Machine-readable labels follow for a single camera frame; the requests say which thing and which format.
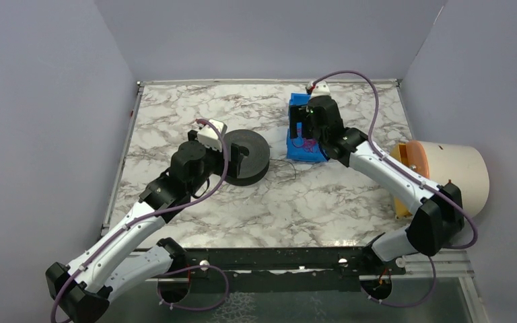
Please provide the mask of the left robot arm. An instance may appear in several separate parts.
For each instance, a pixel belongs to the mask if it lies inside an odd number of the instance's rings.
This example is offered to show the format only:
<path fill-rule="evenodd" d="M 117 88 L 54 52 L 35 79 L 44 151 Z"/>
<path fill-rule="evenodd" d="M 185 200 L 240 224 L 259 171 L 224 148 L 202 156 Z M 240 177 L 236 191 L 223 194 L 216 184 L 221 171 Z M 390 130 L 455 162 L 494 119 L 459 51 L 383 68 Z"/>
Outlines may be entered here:
<path fill-rule="evenodd" d="M 147 184 L 116 227 L 68 264 L 46 270 L 53 307 L 67 322 L 97 322 L 128 289 L 154 275 L 188 271 L 186 251 L 172 238 L 160 240 L 143 256 L 130 259 L 141 242 L 181 211 L 211 197 L 228 178 L 238 178 L 248 148 L 204 127 L 191 131 L 172 155 L 170 166 Z"/>

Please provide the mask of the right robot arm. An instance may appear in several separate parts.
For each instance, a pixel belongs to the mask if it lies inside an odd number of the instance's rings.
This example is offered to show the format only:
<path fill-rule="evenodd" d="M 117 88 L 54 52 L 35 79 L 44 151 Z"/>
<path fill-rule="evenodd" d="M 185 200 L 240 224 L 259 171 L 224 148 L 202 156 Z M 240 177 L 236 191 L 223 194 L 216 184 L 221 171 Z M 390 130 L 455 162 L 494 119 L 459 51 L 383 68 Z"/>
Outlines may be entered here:
<path fill-rule="evenodd" d="M 463 229 L 460 189 L 420 176 L 383 152 L 363 131 L 344 126 L 330 96 L 289 106 L 289 135 L 314 139 L 327 159 L 371 178 L 412 214 L 409 225 L 382 234 L 364 247 L 367 263 L 377 266 L 416 253 L 433 256 Z"/>

